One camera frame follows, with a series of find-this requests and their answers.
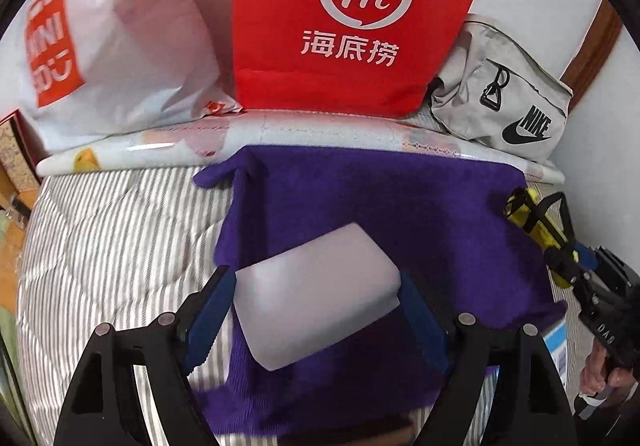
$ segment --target finger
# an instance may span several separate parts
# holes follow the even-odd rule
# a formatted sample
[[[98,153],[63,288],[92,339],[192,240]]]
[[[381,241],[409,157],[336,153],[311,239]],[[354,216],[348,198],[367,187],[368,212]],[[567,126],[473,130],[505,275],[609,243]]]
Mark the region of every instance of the finger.
[[[587,396],[594,396],[595,391],[591,389],[591,386],[587,383],[587,380],[584,378],[585,369],[583,368],[580,371],[580,392],[582,394],[586,394]]]
[[[593,338],[591,355],[603,361],[607,358],[607,349],[596,338]]]
[[[629,388],[635,382],[633,374],[624,368],[614,368],[609,376],[609,384],[615,388]]]
[[[604,381],[606,378],[605,357],[597,352],[591,352],[584,362],[584,366],[594,378]]]
[[[604,377],[601,377],[599,373],[594,375],[589,368],[584,369],[584,382],[594,392],[601,392],[607,386]]]

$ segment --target white sponge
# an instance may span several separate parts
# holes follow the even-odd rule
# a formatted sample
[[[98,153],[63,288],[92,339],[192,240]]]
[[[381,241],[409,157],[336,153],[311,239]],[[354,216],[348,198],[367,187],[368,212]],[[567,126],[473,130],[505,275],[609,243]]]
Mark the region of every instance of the white sponge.
[[[255,360],[277,370],[398,307],[400,273],[356,223],[237,272],[236,314]]]

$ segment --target white plastic bag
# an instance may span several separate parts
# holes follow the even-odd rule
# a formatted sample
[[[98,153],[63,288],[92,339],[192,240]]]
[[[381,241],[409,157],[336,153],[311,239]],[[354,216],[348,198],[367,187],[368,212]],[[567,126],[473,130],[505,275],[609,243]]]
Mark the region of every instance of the white plastic bag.
[[[7,37],[48,153],[240,109],[195,0],[28,0]]]

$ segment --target black strap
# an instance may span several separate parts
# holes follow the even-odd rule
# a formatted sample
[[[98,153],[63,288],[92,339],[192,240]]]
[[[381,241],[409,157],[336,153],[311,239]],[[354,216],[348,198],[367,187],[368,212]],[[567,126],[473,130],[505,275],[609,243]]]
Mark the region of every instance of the black strap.
[[[560,220],[562,221],[562,229],[565,238],[562,238],[553,224],[550,223],[546,218],[546,213],[548,212],[549,208],[557,202],[560,202]],[[553,193],[548,197],[545,197],[537,204],[534,203],[527,195],[525,203],[531,211],[531,213],[529,214],[529,218],[527,218],[527,221],[523,226],[523,230],[526,233],[530,233],[535,227],[536,223],[541,222],[551,233],[551,235],[558,241],[558,243],[562,244],[562,242],[566,239],[566,243],[562,247],[568,246],[572,250],[575,248],[574,225],[571,221],[571,215],[569,214],[569,206],[566,201],[566,196],[562,191],[558,191],[558,193]]]
[[[480,96],[480,104],[486,106],[487,108],[493,111],[500,111],[502,107],[502,92],[503,88],[509,84],[511,80],[511,71],[501,64],[494,63],[498,67],[498,73],[495,74],[495,79],[493,82],[490,82],[489,85],[484,89],[482,95]],[[504,83],[500,84],[500,78],[502,75],[505,75]],[[490,99],[490,96],[495,95],[495,100]]]

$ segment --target striped mattress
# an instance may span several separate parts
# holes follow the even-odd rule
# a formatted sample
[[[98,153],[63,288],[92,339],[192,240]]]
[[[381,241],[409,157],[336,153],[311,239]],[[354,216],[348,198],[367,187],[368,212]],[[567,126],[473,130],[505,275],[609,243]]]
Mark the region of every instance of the striped mattress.
[[[20,266],[17,331],[22,384],[41,446],[53,443],[58,415],[76,364],[93,329],[110,321],[117,329],[149,324],[175,311],[201,289],[212,262],[232,189],[193,186],[200,168],[163,168],[47,178],[31,217]],[[542,195],[552,187],[535,184]],[[590,339],[569,304],[568,397]],[[207,361],[190,376],[196,390],[225,382],[232,319],[227,316]],[[153,444],[167,444],[146,370],[136,367],[143,413]],[[496,376],[484,383],[466,444],[477,445],[489,415]],[[429,409],[410,415],[418,430]],[[276,446],[275,437],[218,437],[223,446]]]

